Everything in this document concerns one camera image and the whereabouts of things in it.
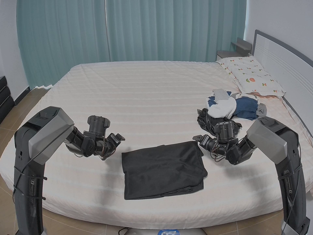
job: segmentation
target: mattress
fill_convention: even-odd
[[[193,194],[147,200],[124,200],[121,153],[192,140],[207,134],[197,122],[212,89],[239,92],[218,63],[136,61],[83,64],[73,67],[26,116],[25,123],[50,105],[61,107],[83,132],[87,118],[108,118],[107,133],[126,138],[106,161],[97,156],[78,158],[62,144],[45,167],[43,207],[75,219],[151,229],[207,227],[282,209],[274,164],[260,151],[233,166],[214,162],[202,150],[208,176],[204,189]],[[261,97],[268,116],[299,134],[306,190],[313,186],[313,149],[310,136],[281,98]],[[253,121],[243,125],[242,138]],[[14,139],[0,159],[0,173],[13,189]]]

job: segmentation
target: pillow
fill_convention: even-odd
[[[253,57],[226,57],[216,61],[233,77],[242,93],[284,96],[285,90]]]

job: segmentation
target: tile floor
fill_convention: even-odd
[[[0,124],[0,156],[14,132],[18,129],[25,116],[47,92],[45,89],[34,89],[15,106]],[[121,227],[91,223],[68,218],[43,210],[43,219],[49,235],[117,235]],[[237,222],[203,228],[208,235],[280,235],[282,211],[277,211],[258,217]],[[18,230],[12,192],[0,177],[0,234],[13,235]]]

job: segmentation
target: curtain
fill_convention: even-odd
[[[247,0],[18,0],[18,41],[31,88],[81,63],[212,62],[243,37]]]
[[[55,84],[77,64],[110,61],[105,0],[18,0],[17,30],[31,88]]]
[[[247,0],[106,0],[111,61],[213,62],[243,38]]]

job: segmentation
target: white headboard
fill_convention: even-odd
[[[284,100],[313,134],[313,61],[284,42],[255,31],[252,55],[286,90]]]

